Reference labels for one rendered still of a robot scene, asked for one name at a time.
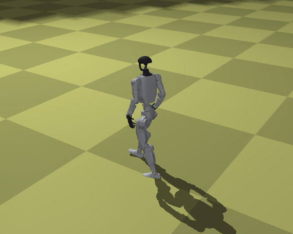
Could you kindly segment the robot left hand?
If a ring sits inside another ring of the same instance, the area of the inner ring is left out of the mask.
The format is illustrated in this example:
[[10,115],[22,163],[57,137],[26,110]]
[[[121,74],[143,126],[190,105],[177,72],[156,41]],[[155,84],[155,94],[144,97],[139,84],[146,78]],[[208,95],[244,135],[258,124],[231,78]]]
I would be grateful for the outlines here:
[[131,128],[134,128],[135,127],[135,125],[133,125],[133,124],[135,124],[135,123],[133,123],[132,122],[132,120],[134,120],[132,117],[130,117],[130,115],[127,115],[127,120],[128,120],[128,123],[129,123],[129,126],[131,127]]

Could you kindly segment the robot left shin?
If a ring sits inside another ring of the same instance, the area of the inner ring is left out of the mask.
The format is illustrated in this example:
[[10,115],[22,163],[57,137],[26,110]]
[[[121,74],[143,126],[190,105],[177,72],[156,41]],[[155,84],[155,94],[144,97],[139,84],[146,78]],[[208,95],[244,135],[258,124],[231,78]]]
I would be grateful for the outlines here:
[[155,166],[155,163],[156,163],[155,153],[152,152],[152,149],[150,147],[145,147],[145,151],[143,150],[143,152],[144,152],[146,161],[152,171],[152,174],[154,173],[153,175],[156,175],[157,171]]

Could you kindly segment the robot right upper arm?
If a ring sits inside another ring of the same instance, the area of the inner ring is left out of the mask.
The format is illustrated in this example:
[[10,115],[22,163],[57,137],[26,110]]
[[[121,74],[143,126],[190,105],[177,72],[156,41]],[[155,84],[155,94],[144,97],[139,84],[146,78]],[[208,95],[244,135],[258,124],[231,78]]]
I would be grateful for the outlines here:
[[157,78],[157,88],[159,89],[158,97],[162,98],[166,95],[160,74],[155,74]]

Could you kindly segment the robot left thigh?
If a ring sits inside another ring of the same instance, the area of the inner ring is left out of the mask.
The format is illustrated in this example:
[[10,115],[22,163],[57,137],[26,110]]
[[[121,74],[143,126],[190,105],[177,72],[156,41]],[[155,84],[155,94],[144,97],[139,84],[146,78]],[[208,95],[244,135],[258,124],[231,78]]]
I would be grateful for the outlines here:
[[142,149],[145,151],[145,147],[150,147],[153,152],[154,150],[153,145],[147,143],[147,130],[146,130],[147,126],[148,126],[147,116],[143,115],[141,118],[138,118],[136,120],[136,135]]

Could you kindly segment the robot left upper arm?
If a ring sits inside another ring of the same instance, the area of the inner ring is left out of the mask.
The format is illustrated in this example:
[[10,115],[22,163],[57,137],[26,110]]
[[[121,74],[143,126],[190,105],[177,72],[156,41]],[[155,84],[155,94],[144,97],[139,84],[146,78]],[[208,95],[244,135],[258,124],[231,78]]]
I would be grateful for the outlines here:
[[140,102],[140,100],[139,100],[139,85],[140,85],[140,83],[141,83],[140,77],[134,78],[131,80],[134,104],[138,104]]

